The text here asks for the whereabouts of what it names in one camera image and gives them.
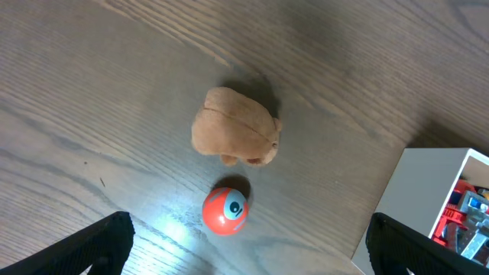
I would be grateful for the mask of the orange toy ball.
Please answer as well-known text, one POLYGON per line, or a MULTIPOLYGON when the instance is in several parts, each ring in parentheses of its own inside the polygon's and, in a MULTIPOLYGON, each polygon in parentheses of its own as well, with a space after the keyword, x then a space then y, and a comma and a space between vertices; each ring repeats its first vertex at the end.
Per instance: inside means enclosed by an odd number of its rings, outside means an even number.
POLYGON ((202 219, 210 231, 217 235, 235 235, 243 229, 248 218, 249 205, 236 189, 214 189, 202 205, 202 219))

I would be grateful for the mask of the red toy fire truck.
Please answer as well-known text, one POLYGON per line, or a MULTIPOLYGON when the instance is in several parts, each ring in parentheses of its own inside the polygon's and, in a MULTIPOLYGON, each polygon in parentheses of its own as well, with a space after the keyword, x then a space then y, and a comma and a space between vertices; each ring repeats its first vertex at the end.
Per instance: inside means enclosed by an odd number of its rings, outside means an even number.
POLYGON ((484 267, 488 266, 488 189, 459 180, 431 239, 484 267))

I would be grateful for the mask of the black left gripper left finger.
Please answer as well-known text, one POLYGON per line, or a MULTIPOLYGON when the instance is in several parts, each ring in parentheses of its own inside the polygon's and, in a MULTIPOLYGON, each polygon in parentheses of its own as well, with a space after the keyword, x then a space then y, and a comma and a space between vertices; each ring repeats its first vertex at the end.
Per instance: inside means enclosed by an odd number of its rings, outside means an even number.
POLYGON ((134 243, 128 212, 114 212, 94 224, 17 263, 1 275, 91 274, 119 275, 134 243))

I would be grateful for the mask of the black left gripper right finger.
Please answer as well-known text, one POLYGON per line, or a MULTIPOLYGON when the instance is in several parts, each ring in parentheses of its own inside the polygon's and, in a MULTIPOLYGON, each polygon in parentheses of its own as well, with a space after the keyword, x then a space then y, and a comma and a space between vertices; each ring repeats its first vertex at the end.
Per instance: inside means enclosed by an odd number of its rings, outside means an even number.
POLYGON ((488 269, 376 212, 365 244, 375 275, 488 275, 488 269))

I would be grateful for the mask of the white cardboard box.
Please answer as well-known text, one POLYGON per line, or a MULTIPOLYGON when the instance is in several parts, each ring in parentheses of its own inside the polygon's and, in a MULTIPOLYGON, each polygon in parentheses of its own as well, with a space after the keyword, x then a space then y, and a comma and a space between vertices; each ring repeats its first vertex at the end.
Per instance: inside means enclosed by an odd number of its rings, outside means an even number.
MULTIPOLYGON (((460 176, 472 185, 487 186, 487 156, 471 148, 407 148, 374 213, 384 213, 431 239, 460 176)), ((367 231, 351 261, 362 273, 374 274, 366 237, 367 231)))

